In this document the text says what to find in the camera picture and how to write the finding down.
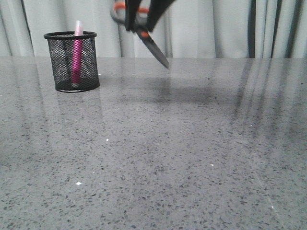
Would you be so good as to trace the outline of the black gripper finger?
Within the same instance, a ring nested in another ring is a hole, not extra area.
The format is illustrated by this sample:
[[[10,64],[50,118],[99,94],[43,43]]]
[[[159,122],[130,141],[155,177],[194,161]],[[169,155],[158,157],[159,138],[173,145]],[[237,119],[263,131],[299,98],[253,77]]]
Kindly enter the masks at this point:
[[[126,31],[135,32],[134,23],[137,10],[142,0],[124,0],[125,3],[125,29]]]
[[[152,32],[160,17],[175,0],[151,0],[147,14],[146,27]]]

